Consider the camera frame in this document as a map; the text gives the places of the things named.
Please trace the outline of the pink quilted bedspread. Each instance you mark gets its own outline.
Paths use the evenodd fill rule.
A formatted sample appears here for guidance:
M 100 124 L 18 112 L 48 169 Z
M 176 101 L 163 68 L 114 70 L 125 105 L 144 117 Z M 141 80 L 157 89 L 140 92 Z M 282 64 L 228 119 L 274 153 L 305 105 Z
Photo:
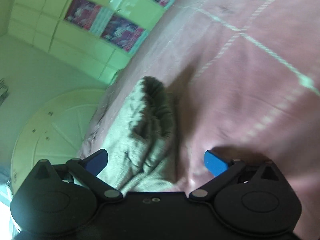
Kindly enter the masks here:
M 319 0 L 176 0 L 106 90 L 82 158 L 106 146 L 144 76 L 162 81 L 176 99 L 175 191 L 211 180 L 206 150 L 263 154 L 300 198 L 295 233 L 319 239 Z

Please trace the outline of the left red poster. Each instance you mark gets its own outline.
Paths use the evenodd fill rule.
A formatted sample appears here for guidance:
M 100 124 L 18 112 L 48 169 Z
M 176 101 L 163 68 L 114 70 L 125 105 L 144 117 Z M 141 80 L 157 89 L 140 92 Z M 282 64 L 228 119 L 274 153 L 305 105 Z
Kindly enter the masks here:
M 148 30 L 89 0 L 72 0 L 64 20 L 131 55 L 137 52 L 149 35 Z

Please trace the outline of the pale green wardrobe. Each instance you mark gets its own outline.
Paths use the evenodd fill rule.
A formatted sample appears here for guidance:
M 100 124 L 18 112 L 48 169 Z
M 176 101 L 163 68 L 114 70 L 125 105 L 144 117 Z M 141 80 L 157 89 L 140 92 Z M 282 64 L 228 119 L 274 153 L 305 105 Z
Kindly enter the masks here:
M 64 20 L 72 0 L 1 0 L 1 33 L 40 49 L 107 85 L 133 55 Z M 168 10 L 153 0 L 89 0 L 152 31 Z

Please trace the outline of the cream curved headboard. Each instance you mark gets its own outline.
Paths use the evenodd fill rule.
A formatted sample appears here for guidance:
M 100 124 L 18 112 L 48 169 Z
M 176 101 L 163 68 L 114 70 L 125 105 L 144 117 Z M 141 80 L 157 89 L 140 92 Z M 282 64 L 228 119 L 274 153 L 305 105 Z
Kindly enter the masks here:
M 76 89 L 49 100 L 21 130 L 11 158 L 11 190 L 16 193 L 41 159 L 64 164 L 75 158 L 89 128 L 102 89 Z

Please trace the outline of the grey-green knit pants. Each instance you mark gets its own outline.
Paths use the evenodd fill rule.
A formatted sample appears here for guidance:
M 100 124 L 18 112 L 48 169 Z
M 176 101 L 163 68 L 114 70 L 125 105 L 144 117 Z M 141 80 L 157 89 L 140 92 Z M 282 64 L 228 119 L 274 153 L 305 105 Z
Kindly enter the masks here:
M 98 178 L 128 192 L 161 192 L 176 177 L 175 104 L 163 83 L 146 76 L 126 97 L 102 147 L 107 166 Z

